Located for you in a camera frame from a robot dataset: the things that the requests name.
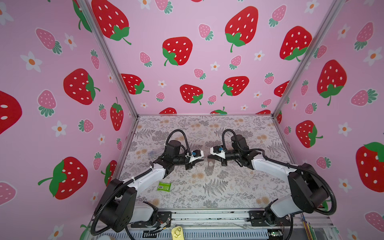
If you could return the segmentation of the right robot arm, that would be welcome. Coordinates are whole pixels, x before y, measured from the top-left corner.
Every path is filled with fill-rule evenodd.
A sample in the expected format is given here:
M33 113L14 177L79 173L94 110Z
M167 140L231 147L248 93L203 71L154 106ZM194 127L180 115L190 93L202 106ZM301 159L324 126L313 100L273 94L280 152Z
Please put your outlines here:
M246 139L237 135L233 130L224 130L222 140L227 132L232 133L232 149L226 144L210 149L209 159L221 162L226 167L229 161L236 162L240 167L261 171L272 175L290 187L290 194L284 198L269 203L262 220L274 226L286 216L301 213L319 213L325 216L333 215L337 210L336 196L330 185L309 164L293 165L269 158L265 150L249 148Z

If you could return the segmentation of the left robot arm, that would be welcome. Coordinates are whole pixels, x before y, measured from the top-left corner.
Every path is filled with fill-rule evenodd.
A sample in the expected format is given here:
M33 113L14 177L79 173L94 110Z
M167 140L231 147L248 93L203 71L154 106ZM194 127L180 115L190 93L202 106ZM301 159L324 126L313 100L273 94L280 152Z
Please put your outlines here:
M154 183L167 177L175 166L192 169L203 161L202 150L191 151L188 143L167 138L164 152L150 163L145 172L136 177L120 181L114 179L107 186L94 211L90 234L98 236L107 230L119 233L130 224L143 224L152 227L159 223L159 209L149 202L136 204L136 198Z

